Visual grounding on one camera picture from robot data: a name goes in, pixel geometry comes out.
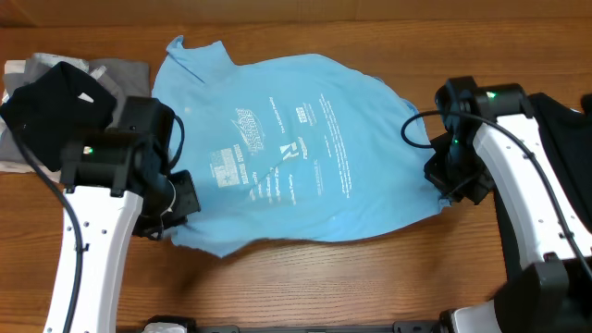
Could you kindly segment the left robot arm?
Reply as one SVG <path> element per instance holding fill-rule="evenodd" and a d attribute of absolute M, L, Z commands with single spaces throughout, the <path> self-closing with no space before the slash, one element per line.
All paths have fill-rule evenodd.
<path fill-rule="evenodd" d="M 47 332 L 114 332 L 130 239 L 158 241 L 200 211 L 191 174 L 173 172 L 171 132 L 182 122 L 154 98 L 127 99 L 113 129 L 62 153 L 63 234 Z"/>

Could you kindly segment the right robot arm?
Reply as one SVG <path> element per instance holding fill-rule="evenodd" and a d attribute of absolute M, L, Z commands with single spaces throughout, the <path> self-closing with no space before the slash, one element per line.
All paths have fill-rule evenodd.
<path fill-rule="evenodd" d="M 444 197 L 495 197 L 506 282 L 448 310 L 433 332 L 591 328 L 591 104 L 575 111 L 516 84 L 448 80 L 435 97 L 445 133 L 425 177 Z"/>

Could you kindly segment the light blue printed t-shirt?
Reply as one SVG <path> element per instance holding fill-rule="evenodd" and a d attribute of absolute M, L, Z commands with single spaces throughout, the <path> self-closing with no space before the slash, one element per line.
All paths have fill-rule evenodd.
<path fill-rule="evenodd" d="M 439 214 L 416 108 L 322 55 L 233 63 L 222 43 L 166 49 L 152 91 L 201 211 L 167 236 L 223 257 L 253 241 L 356 241 Z"/>

